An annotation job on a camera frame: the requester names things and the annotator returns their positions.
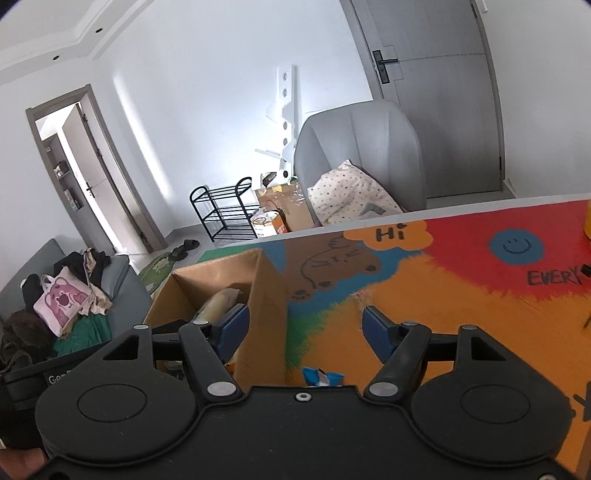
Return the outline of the beige orange snack bar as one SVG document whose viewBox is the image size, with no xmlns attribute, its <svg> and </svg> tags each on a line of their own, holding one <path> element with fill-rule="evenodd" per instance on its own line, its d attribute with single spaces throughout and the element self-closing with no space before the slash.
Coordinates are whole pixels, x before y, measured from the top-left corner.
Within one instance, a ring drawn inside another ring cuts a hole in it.
<svg viewBox="0 0 591 480">
<path fill-rule="evenodd" d="M 218 291 L 199 308 L 197 313 L 194 314 L 193 320 L 208 323 L 221 320 L 221 317 L 228 313 L 238 302 L 240 294 L 242 294 L 242 291 L 236 288 L 225 288 Z"/>
</svg>

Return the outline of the black slippers pair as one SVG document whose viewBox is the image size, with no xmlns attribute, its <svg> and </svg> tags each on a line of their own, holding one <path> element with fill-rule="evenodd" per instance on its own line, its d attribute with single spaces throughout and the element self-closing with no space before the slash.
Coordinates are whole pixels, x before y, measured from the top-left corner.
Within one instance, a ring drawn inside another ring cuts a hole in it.
<svg viewBox="0 0 591 480">
<path fill-rule="evenodd" d="M 197 239 L 186 239 L 181 245 L 175 247 L 169 253 L 169 260 L 172 262 L 178 262 L 185 259 L 188 256 L 188 252 L 197 249 L 200 246 L 200 242 Z"/>
</svg>

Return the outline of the brown cardboard box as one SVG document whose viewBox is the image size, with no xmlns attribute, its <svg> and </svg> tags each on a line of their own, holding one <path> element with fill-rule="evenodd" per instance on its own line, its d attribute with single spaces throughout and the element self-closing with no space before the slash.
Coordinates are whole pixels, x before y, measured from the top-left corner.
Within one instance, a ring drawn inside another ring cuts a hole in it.
<svg viewBox="0 0 591 480">
<path fill-rule="evenodd" d="M 263 250 L 253 249 L 180 268 L 163 283 L 145 318 L 155 328 L 193 318 L 224 289 L 249 307 L 249 333 L 235 353 L 233 378 L 244 390 L 287 383 L 287 284 Z"/>
</svg>

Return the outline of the white dotted pillow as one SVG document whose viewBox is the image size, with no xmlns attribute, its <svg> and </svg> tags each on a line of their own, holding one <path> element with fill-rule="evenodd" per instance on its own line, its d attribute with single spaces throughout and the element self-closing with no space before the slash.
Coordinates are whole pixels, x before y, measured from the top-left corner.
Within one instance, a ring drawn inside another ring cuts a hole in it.
<svg viewBox="0 0 591 480">
<path fill-rule="evenodd" d="M 403 213 L 378 181 L 349 160 L 308 187 L 308 202 L 322 225 Z"/>
</svg>

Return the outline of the white perforated board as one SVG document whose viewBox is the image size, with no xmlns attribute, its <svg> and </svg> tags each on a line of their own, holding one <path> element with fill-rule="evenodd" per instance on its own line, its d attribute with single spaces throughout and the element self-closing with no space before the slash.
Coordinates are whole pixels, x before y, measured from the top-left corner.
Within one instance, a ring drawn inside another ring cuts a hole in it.
<svg viewBox="0 0 591 480">
<path fill-rule="evenodd" d="M 270 146 L 267 150 L 279 161 L 279 169 L 286 170 L 284 177 L 294 174 L 294 147 L 297 137 L 297 88 L 296 67 L 283 65 L 276 68 L 276 96 L 267 108 L 270 120 Z"/>
</svg>

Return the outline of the brown carton on floor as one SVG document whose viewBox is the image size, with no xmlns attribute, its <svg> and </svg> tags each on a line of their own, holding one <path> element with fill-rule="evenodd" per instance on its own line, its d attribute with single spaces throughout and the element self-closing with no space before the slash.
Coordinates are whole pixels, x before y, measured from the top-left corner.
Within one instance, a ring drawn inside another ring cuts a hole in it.
<svg viewBox="0 0 591 480">
<path fill-rule="evenodd" d="M 297 180 L 256 189 L 256 197 L 260 206 L 280 212 L 290 232 L 318 226 L 318 220 L 312 214 L 304 190 Z"/>
</svg>

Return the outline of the grey green sofa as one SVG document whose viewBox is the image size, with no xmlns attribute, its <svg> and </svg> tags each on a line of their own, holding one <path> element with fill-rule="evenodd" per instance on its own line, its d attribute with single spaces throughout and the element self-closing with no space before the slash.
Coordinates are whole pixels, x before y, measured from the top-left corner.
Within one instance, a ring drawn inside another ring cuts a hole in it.
<svg viewBox="0 0 591 480">
<path fill-rule="evenodd" d="M 1 289 L 1 372 L 87 350 L 143 322 L 151 297 L 125 255 L 47 241 Z"/>
</svg>

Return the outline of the pink bear tote bag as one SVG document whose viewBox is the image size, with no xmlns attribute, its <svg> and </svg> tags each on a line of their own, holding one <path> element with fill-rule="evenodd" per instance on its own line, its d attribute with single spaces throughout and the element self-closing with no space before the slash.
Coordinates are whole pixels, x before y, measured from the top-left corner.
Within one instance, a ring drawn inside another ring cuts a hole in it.
<svg viewBox="0 0 591 480">
<path fill-rule="evenodd" d="M 43 274 L 42 295 L 35 302 L 35 313 L 56 337 L 67 335 L 80 310 L 89 305 L 92 291 L 67 266 L 55 276 Z"/>
</svg>

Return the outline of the grey door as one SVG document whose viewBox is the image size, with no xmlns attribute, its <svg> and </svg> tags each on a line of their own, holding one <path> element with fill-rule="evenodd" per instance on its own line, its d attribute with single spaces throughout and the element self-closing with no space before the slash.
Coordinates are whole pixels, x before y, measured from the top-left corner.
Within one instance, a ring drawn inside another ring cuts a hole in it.
<svg viewBox="0 0 591 480">
<path fill-rule="evenodd" d="M 503 137 L 494 68 L 473 1 L 355 1 L 377 97 L 414 127 L 430 198 L 499 191 Z M 382 84 L 373 50 L 398 58 Z"/>
</svg>

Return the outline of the green floor mat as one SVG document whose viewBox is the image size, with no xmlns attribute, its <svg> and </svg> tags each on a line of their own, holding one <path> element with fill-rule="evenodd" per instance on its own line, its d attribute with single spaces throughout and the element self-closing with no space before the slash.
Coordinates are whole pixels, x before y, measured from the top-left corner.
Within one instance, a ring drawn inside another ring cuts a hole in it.
<svg viewBox="0 0 591 480">
<path fill-rule="evenodd" d="M 149 295 L 152 295 L 173 270 L 175 261 L 169 258 L 170 253 L 160 254 L 145 266 L 138 278 Z"/>
</svg>

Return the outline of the blue white snack packet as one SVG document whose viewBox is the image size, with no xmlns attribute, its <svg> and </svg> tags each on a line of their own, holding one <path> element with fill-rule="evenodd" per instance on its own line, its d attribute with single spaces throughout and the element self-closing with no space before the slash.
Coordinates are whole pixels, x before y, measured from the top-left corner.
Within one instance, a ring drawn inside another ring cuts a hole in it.
<svg viewBox="0 0 591 480">
<path fill-rule="evenodd" d="M 311 387 L 338 387 L 344 382 L 345 376 L 335 372 L 325 372 L 322 369 L 303 368 L 305 385 Z"/>
</svg>

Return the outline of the black shoe rack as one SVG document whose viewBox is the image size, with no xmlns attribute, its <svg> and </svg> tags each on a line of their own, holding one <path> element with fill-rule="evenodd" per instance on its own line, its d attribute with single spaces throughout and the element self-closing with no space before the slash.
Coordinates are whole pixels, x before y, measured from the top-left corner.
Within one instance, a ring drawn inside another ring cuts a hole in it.
<svg viewBox="0 0 591 480">
<path fill-rule="evenodd" d="M 212 242 L 240 242 L 256 239 L 252 216 L 259 210 L 252 190 L 252 178 L 243 177 L 235 185 L 196 187 L 189 203 Z"/>
</svg>

